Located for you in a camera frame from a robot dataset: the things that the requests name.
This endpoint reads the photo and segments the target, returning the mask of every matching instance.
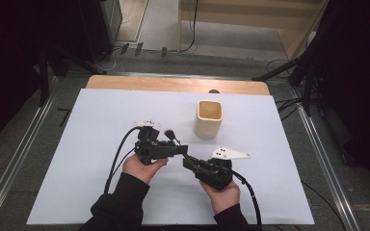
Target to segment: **black sleeve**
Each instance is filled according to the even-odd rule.
[[[113,194],[103,194],[92,206],[90,218],[79,230],[131,231],[143,221],[143,201],[149,185],[122,173]]]
[[[240,204],[233,205],[214,216],[221,231],[262,231],[257,225],[249,225],[240,210]]]

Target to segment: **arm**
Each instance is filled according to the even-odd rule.
[[[221,231],[261,231],[257,226],[249,226],[240,209],[240,190],[233,181],[221,191],[200,182],[211,199],[214,219]]]
[[[143,201],[149,182],[167,159],[145,166],[138,155],[124,162],[122,174],[112,194],[103,194],[92,206],[92,218],[79,230],[138,230],[143,221]]]

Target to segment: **gray carpet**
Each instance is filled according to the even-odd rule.
[[[217,76],[219,78],[249,80],[252,76],[266,73],[266,63],[255,60],[238,60],[217,57],[169,54],[161,57],[159,53],[143,52],[134,56],[130,50],[125,55],[116,55],[117,66],[108,74],[119,72],[164,73],[181,75]],[[109,58],[102,64],[112,65]],[[66,113],[58,108],[71,109],[81,88],[84,88],[91,74],[71,64],[66,78],[61,79],[56,97],[48,115],[40,127],[27,158],[0,209],[0,230],[76,230],[79,225],[26,225],[26,220],[35,201],[53,154],[56,150],[65,126],[60,127]],[[273,78],[267,81],[275,100],[292,98],[292,90],[285,78]],[[13,118],[0,136],[0,176],[16,150],[27,126],[31,122],[39,103],[39,93],[27,101],[21,111]],[[346,190],[350,202],[354,205],[370,204],[370,172],[364,168],[347,167],[340,160],[339,149],[334,142],[326,122],[319,117],[313,107],[313,119],[319,135],[328,150],[330,160]],[[283,121],[283,126],[290,143],[299,174],[304,182],[313,187],[329,203],[334,205],[330,189],[314,154],[303,122],[296,111]],[[304,187],[316,225],[265,225],[265,230],[343,230],[337,216],[315,192]],[[370,209],[358,206],[355,210],[362,230],[370,230]]]

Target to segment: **person's left hand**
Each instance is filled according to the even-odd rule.
[[[144,183],[149,184],[155,173],[161,167],[165,166],[167,162],[168,159],[160,159],[148,166],[145,166],[141,162],[140,156],[134,154],[125,160],[124,164],[122,165],[122,172],[135,176]]]

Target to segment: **hand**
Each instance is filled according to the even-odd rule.
[[[234,181],[231,181],[230,184],[221,191],[215,190],[201,181],[199,182],[211,199],[212,209],[215,215],[240,202],[240,190]]]
[[[148,166],[145,166],[141,162],[140,156],[134,154],[125,160],[124,164],[122,165],[122,172],[135,176],[144,183],[149,184],[157,170],[159,170],[162,166],[165,166],[167,162],[168,159],[160,159]]]

